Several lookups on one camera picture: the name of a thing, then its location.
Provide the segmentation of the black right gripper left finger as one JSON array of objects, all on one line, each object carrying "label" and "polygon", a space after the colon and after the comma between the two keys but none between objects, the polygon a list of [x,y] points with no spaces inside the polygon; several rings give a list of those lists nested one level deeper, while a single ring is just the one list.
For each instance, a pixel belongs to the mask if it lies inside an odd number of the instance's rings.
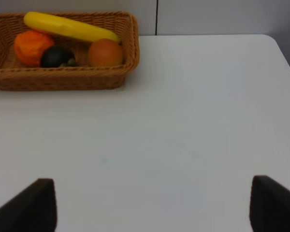
[{"label": "black right gripper left finger", "polygon": [[56,227],[53,179],[37,179],[0,207],[0,232],[54,232]]}]

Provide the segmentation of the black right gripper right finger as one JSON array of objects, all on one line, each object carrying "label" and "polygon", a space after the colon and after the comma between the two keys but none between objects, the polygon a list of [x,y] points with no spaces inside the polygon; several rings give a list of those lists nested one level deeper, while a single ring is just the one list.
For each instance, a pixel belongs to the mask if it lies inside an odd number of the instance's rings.
[{"label": "black right gripper right finger", "polygon": [[249,220],[254,232],[290,232],[290,190],[269,176],[254,176]]}]

